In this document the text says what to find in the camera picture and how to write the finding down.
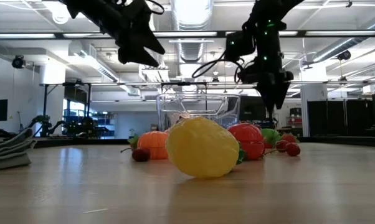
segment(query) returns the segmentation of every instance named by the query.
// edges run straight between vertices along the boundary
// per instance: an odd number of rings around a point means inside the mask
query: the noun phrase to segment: wooden table
[[[212,180],[120,146],[36,149],[0,171],[0,223],[375,223],[375,148],[301,148]]]

